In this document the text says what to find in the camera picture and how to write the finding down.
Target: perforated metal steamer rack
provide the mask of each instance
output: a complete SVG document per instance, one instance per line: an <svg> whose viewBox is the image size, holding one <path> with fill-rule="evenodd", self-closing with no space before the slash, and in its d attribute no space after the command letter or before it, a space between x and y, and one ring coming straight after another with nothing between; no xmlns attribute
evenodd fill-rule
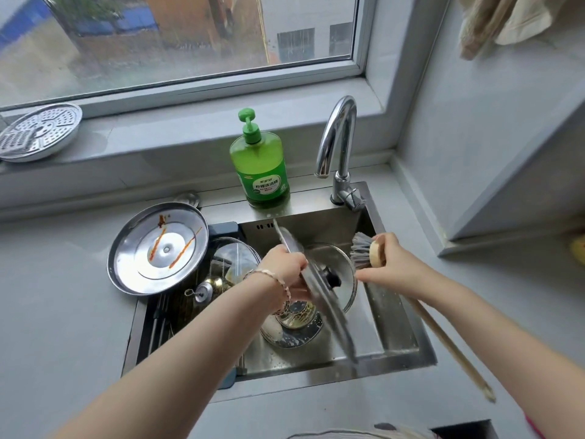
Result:
<svg viewBox="0 0 585 439"><path fill-rule="evenodd" d="M20 117L0 134L0 160L33 162L55 154L75 139L82 115L77 105L56 103Z"/></svg>

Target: white oval label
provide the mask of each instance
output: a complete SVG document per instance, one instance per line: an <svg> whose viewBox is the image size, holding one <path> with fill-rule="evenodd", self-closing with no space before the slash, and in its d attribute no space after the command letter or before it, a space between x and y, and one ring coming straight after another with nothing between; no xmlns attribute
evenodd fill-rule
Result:
<svg viewBox="0 0 585 439"><path fill-rule="evenodd" d="M279 186L280 176L277 176L276 174L257 178L254 180L254 183L252 183L254 193L260 195L272 194L273 192L278 191Z"/></svg>

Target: kitchen sink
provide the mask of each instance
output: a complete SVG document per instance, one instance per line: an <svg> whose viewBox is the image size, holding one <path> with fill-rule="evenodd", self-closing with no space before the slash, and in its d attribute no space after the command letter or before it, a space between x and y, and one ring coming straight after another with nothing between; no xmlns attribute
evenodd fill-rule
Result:
<svg viewBox="0 0 585 439"><path fill-rule="evenodd" d="M352 186L366 200L360 212L334 205L329 200L330 188L295 192L288 204L277 209L254 209L240 201L204 206L201 212L210 225L237 222L239 227L231 230L237 230L261 256L280 243L273 218L304 246L325 242L349 254L357 231L370 236L384 231L367 184ZM202 279L194 277L193 282ZM123 373L196 316L189 312L186 317L184 310L178 310L186 305L181 303L184 299L183 291L177 290L139 300ZM258 333L238 363L236 383L217 391L212 402L436 364L420 318L390 290L360 283L346 315L359 359L357 369L350 366L326 327L311 342L294 349L274 347Z"/></svg>

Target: left hand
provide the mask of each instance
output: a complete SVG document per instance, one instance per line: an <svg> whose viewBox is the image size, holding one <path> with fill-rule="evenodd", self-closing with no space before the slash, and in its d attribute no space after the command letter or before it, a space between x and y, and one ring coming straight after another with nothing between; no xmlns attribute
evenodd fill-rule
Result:
<svg viewBox="0 0 585 439"><path fill-rule="evenodd" d="M291 301L310 299L301 271L307 266L303 253L290 253L280 244L268 251L258 269L266 269L284 280L291 292Z"/></svg>

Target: window sill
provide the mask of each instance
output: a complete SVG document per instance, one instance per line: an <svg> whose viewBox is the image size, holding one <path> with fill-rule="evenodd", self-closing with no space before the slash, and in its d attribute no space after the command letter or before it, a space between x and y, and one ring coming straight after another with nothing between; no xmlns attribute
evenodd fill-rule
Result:
<svg viewBox="0 0 585 439"><path fill-rule="evenodd" d="M384 112L367 81L353 78L90 118L81 123L75 142L59 154L30 164L2 163L0 174L202 141L235 139L242 133L238 111L246 107L256 111L255 121L261 130L319 125L327 121L335 103L344 95L355 97L359 117Z"/></svg>

